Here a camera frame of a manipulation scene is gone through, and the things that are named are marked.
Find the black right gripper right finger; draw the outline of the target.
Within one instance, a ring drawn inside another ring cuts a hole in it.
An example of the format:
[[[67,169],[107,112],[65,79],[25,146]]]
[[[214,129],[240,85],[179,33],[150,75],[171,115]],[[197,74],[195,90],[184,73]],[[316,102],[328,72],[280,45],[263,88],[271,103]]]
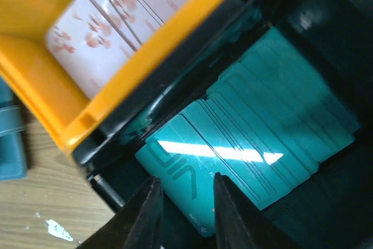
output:
[[[226,175],[213,182],[217,248],[300,248]]]

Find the blue card holder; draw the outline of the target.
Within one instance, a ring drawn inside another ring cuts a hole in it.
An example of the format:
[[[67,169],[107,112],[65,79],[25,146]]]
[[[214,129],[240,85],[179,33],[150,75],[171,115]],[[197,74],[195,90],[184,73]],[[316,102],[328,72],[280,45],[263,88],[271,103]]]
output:
[[[8,85],[1,81],[1,180],[26,176],[27,160],[21,132],[25,129],[20,108]]]

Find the teal credit card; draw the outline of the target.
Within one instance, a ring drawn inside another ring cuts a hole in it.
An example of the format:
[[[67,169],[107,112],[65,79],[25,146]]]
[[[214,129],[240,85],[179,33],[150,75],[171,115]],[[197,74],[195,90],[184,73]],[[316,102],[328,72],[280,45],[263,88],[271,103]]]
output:
[[[146,140],[135,157],[161,179],[169,198],[203,237],[215,233],[213,181],[229,176],[258,202],[255,176],[238,150],[224,141],[209,143],[214,124],[200,103],[185,108]]]

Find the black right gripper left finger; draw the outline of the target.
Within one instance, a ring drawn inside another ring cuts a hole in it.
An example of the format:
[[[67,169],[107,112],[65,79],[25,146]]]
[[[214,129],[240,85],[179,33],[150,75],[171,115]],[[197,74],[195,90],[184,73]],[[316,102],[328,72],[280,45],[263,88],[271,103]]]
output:
[[[162,224],[161,180],[150,177],[111,220],[78,247],[160,248],[163,239]]]

